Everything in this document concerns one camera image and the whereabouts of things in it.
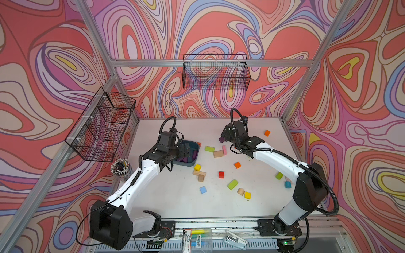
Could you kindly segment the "teal plastic storage bin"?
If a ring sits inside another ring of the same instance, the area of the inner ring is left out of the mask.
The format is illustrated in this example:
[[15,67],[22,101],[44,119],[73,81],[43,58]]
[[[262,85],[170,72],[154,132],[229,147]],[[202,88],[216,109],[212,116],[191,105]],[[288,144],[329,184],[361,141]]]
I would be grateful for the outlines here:
[[196,163],[199,150],[200,146],[197,142],[184,140],[179,146],[179,157],[173,161],[173,164],[193,167]]

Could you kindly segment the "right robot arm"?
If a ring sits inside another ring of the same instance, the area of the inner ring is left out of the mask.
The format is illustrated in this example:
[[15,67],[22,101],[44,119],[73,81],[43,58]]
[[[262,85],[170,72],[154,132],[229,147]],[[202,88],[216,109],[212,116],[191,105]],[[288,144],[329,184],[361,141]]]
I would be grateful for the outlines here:
[[291,227],[314,211],[335,216],[339,201],[327,179],[322,166],[308,164],[276,150],[257,136],[248,134],[248,117],[236,108],[231,108],[231,122],[226,125],[221,137],[230,142],[231,151],[261,161],[290,179],[295,184],[292,200],[274,217],[275,234],[284,236]]

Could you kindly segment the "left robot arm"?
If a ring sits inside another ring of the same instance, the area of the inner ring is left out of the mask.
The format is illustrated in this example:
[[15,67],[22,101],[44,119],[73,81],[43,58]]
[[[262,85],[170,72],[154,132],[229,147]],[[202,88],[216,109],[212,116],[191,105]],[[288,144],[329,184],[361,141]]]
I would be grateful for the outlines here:
[[[166,123],[173,121],[165,131]],[[161,216],[154,211],[144,210],[136,217],[130,217],[135,200],[146,186],[164,169],[173,170],[173,162],[189,156],[189,147],[183,144],[184,135],[178,134],[176,117],[164,120],[158,132],[156,143],[138,159],[138,167],[129,179],[105,201],[98,200],[91,208],[89,237],[98,244],[121,250],[130,239],[141,234],[151,237],[150,243],[166,242],[174,235],[174,226],[161,222]]]

